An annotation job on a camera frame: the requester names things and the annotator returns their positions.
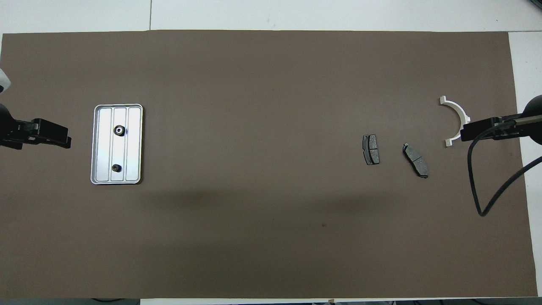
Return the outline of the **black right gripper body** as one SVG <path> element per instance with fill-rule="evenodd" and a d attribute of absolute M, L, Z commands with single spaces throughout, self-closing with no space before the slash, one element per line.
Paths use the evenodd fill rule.
<path fill-rule="evenodd" d="M 531 99 L 520 114 L 501 116 L 499 123 L 513 122 L 494 133 L 494 140 L 530 137 L 535 143 L 542 144 L 542 97 Z"/>

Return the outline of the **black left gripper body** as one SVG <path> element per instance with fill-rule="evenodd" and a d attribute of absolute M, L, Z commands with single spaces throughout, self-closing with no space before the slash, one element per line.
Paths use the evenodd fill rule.
<path fill-rule="evenodd" d="M 21 150 L 24 144 L 38 145 L 42 141 L 33 134 L 38 124 L 13 119 L 7 107 L 0 105 L 0 145 Z"/>

